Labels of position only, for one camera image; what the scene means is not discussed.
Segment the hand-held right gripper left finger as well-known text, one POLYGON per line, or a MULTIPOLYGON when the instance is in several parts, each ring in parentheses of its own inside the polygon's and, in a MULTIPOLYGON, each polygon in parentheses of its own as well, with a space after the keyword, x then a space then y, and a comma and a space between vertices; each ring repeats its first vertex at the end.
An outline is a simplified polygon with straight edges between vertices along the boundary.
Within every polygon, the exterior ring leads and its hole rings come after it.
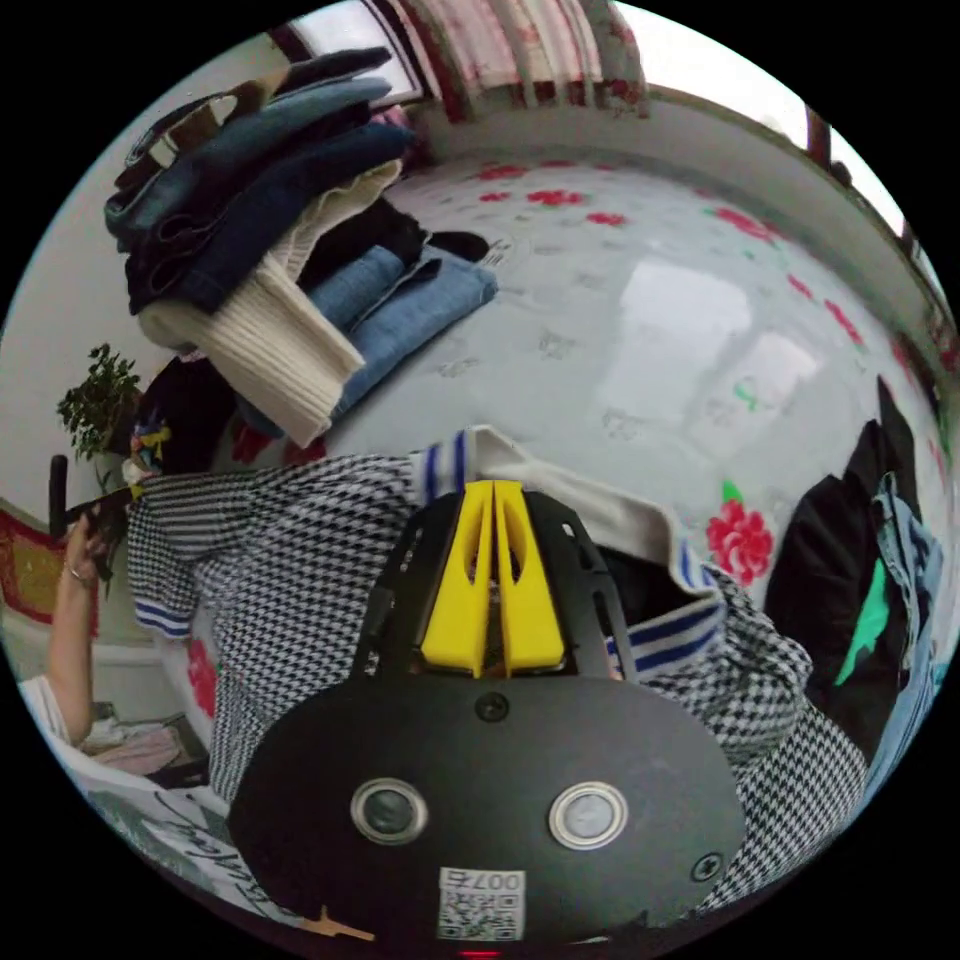
POLYGON ((428 667, 478 678, 490 617, 493 483, 472 482, 455 515, 433 606, 420 645, 428 667))

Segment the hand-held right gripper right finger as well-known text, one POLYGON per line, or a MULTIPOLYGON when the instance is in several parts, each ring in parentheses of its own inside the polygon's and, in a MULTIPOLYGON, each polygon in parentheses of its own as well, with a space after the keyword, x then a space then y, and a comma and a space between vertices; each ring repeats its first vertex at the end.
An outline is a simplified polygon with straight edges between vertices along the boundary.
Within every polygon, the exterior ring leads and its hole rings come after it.
POLYGON ((494 483, 494 517, 506 674, 556 670, 565 642, 520 483, 494 483))

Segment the person's left hand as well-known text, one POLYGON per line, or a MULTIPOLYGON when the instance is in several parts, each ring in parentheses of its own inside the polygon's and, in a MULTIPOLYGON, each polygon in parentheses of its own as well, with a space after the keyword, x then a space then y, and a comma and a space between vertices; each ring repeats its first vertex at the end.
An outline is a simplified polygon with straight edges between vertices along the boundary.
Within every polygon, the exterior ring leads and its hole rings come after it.
POLYGON ((99 580, 98 564, 108 551, 96 517, 81 516, 67 537, 62 582, 69 588, 91 589, 99 580))

